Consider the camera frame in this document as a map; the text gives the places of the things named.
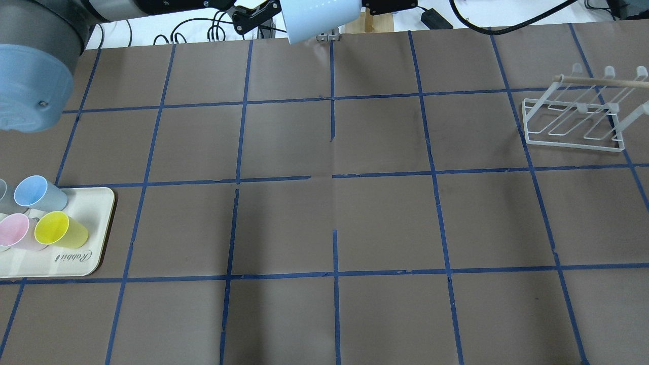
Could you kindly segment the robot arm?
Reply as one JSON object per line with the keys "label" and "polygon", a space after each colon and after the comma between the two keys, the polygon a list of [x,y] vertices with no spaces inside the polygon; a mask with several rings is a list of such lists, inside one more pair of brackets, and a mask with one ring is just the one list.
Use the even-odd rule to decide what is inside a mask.
{"label": "robot arm", "polygon": [[214,8],[234,1],[2,1],[1,128],[33,133],[55,125],[96,25]]}

